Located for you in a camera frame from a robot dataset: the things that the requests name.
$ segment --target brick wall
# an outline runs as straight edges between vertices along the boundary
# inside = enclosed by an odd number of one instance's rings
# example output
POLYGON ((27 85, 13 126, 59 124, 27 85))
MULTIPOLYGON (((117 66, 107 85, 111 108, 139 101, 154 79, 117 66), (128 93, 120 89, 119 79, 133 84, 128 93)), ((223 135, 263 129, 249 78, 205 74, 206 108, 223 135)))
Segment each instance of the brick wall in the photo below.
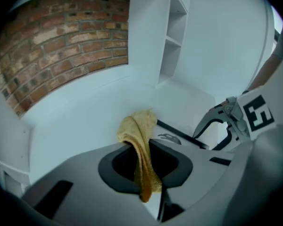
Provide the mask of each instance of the brick wall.
POLYGON ((128 63, 129 0, 32 0, 0 35, 0 90, 21 117, 65 83, 128 63))

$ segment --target yellow cloth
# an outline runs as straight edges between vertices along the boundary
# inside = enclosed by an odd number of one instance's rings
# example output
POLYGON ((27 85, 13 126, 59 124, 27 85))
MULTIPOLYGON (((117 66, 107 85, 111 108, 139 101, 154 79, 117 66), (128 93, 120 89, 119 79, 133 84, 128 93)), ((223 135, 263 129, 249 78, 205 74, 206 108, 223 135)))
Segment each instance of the yellow cloth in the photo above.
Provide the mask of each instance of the yellow cloth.
POLYGON ((134 181, 139 185, 143 202, 148 202, 152 193, 161 192, 161 181, 152 168, 149 148, 156 124, 157 117, 151 109, 140 110, 125 117, 117 131, 118 141, 131 143, 137 152, 134 181))

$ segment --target towel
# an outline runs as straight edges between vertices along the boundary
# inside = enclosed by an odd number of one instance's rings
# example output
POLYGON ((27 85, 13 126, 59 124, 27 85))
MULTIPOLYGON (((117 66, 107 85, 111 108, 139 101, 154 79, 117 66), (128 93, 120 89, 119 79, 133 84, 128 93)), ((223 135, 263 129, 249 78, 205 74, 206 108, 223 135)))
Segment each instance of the towel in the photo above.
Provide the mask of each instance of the towel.
POLYGON ((161 181, 153 170, 149 140, 157 124, 157 117, 151 109, 134 112, 121 122, 117 131, 119 142, 131 143, 137 153, 138 161, 134 173, 134 182, 140 188, 140 198, 148 202, 152 193, 161 192, 161 181))

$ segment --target white shelving unit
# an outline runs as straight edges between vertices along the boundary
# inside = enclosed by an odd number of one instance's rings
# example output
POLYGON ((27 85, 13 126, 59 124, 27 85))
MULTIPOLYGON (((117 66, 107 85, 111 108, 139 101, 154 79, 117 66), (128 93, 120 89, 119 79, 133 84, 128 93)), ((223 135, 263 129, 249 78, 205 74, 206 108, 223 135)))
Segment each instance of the white shelving unit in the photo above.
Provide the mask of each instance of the white shelving unit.
POLYGON ((176 70, 187 24, 189 1, 130 0, 130 75, 153 87, 176 70))

